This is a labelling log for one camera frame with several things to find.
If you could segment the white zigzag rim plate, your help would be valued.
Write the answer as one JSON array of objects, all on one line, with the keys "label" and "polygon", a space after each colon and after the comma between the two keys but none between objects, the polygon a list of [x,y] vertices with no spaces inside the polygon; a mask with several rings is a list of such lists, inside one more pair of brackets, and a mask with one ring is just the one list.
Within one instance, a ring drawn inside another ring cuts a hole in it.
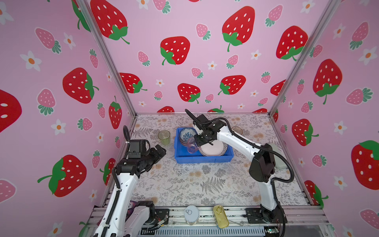
[{"label": "white zigzag rim plate", "polygon": [[219,140],[215,140],[212,144],[207,143],[199,147],[199,152],[206,157],[223,156],[228,149],[228,144]]}]

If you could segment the blue floral bowl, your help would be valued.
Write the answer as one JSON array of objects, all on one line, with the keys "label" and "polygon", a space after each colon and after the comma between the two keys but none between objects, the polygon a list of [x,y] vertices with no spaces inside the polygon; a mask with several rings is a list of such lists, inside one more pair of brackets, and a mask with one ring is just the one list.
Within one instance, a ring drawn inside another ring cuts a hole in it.
[{"label": "blue floral bowl", "polygon": [[179,133],[180,142],[185,146],[188,140],[197,134],[196,130],[192,127],[185,127]]}]

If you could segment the pink glass cup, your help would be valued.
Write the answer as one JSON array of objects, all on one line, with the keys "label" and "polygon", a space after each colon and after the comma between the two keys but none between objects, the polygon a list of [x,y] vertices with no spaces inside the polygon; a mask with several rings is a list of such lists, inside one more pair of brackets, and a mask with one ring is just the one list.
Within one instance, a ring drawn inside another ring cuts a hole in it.
[{"label": "pink glass cup", "polygon": [[199,150],[199,147],[196,143],[196,140],[194,137],[191,137],[188,139],[187,141],[187,151],[190,153],[190,154],[194,154],[196,153],[197,151]]}]

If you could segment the amber glass cup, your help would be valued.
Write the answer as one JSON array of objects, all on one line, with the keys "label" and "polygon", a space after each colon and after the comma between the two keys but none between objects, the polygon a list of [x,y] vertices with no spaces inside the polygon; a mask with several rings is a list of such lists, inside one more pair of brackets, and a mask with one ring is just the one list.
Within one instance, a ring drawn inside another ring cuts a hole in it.
[{"label": "amber glass cup", "polygon": [[234,126],[232,127],[232,130],[235,132],[235,133],[238,133],[239,135],[242,135],[243,134],[243,129],[238,127],[238,126]]}]

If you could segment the green glass cup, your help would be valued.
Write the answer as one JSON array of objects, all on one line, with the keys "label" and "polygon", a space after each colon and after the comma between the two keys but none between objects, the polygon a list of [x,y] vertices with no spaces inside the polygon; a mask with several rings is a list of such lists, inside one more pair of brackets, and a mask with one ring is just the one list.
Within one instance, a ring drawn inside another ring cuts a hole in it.
[{"label": "green glass cup", "polygon": [[158,133],[158,138],[162,145],[167,146],[170,144],[171,133],[168,130],[162,130]]}]

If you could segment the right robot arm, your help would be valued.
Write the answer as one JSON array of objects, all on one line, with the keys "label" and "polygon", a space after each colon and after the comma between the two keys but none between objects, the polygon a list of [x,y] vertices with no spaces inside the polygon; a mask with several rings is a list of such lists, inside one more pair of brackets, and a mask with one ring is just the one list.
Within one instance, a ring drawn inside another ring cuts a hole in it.
[{"label": "right robot arm", "polygon": [[[274,151],[269,144],[260,145],[232,130],[230,122],[226,118],[209,120],[205,115],[195,116],[188,109],[186,114],[193,120],[193,126],[197,131],[194,141],[197,147],[206,144],[212,145],[219,140],[231,146],[245,155],[251,161],[249,168],[250,176],[258,182],[261,193],[260,211],[256,216],[265,223],[287,223],[286,214],[278,200],[275,182],[291,183],[295,174],[289,162],[278,152]],[[275,176],[275,157],[281,159],[290,172],[290,178],[284,179]]]}]

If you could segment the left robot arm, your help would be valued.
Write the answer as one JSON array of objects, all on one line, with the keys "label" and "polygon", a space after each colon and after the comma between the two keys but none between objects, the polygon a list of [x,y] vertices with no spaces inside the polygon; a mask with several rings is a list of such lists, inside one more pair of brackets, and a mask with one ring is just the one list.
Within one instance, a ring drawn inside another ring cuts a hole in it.
[{"label": "left robot arm", "polygon": [[155,231],[164,223],[154,223],[157,214],[153,201],[139,201],[129,216],[127,213],[141,174],[149,172],[166,155],[166,149],[160,145],[152,147],[146,139],[132,140],[127,126],[123,127],[123,134],[126,152],[111,170],[114,189],[95,237],[136,237],[141,230]]}]

